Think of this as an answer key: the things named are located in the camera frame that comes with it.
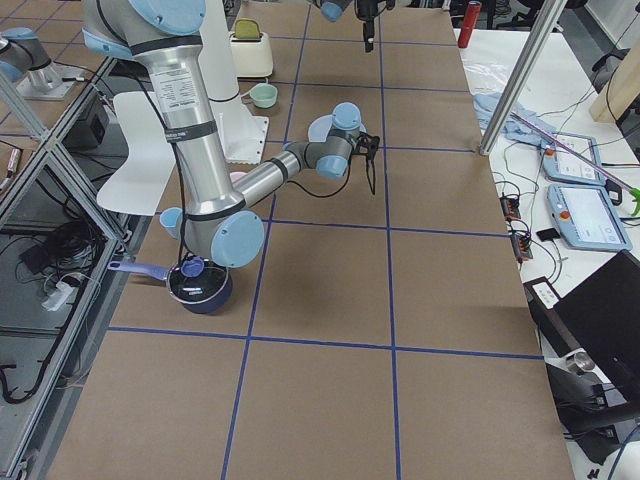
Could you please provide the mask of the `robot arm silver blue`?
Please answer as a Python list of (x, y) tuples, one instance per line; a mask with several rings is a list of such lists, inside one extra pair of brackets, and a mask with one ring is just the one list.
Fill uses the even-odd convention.
[(359, 108), (337, 105), (322, 142), (291, 142), (238, 180), (232, 180), (222, 133), (201, 72), (236, 77), (224, 8), (219, 1), (87, 1), (86, 46), (143, 65), (157, 98), (165, 140), (186, 181), (181, 243), (223, 267), (250, 263), (264, 244), (264, 227), (251, 206), (304, 169), (339, 179), (354, 155), (373, 158), (379, 139), (361, 129)]
[(313, 0), (310, 4), (318, 8), (329, 22), (337, 22), (350, 5), (354, 6), (356, 18), (362, 23), (364, 51), (370, 53), (374, 49), (375, 19), (384, 11), (391, 11), (396, 6), (395, 0)]

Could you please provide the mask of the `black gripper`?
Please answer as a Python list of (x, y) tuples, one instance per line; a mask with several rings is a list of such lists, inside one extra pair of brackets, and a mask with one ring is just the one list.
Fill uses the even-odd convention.
[(357, 139), (357, 154), (363, 156), (369, 163), (373, 163), (378, 152), (380, 137), (361, 132)]
[(355, 0), (355, 15), (362, 25), (364, 50), (370, 53), (374, 49), (375, 25), (374, 19), (384, 11), (394, 9), (394, 0)]

